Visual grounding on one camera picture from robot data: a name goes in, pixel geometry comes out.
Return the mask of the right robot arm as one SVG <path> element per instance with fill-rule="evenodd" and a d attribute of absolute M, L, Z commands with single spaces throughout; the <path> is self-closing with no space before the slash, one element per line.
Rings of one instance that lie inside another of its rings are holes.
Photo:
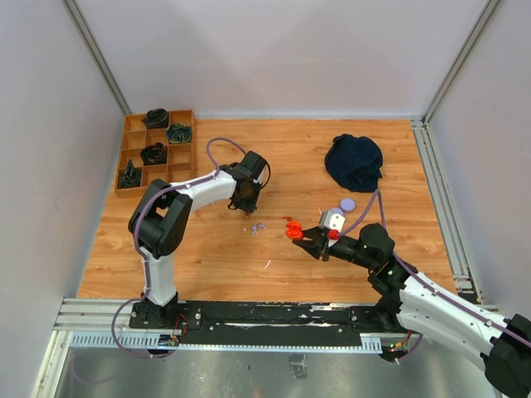
<path fill-rule="evenodd" d="M 331 257 L 368 270 L 380 294 L 376 321 L 387 332 L 417 332 L 460 353 L 507 397 L 530 395 L 530 321 L 507 318 L 468 302 L 403 261 L 379 223 L 364 226 L 354 239 L 322 226 L 298 231 L 293 244 L 317 260 Z"/>

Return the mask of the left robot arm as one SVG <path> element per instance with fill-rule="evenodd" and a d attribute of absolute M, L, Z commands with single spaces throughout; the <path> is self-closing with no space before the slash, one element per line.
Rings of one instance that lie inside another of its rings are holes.
<path fill-rule="evenodd" d="M 238 163 L 185 182 L 151 182 L 128 224 L 144 267 L 144 289 L 131 311 L 131 328 L 170 328 L 190 313 L 178 302 L 173 280 L 173 254 L 185 235 L 190 215 L 205 206 L 228 200 L 227 207 L 250 215 L 257 209 L 270 165 L 248 152 Z"/>

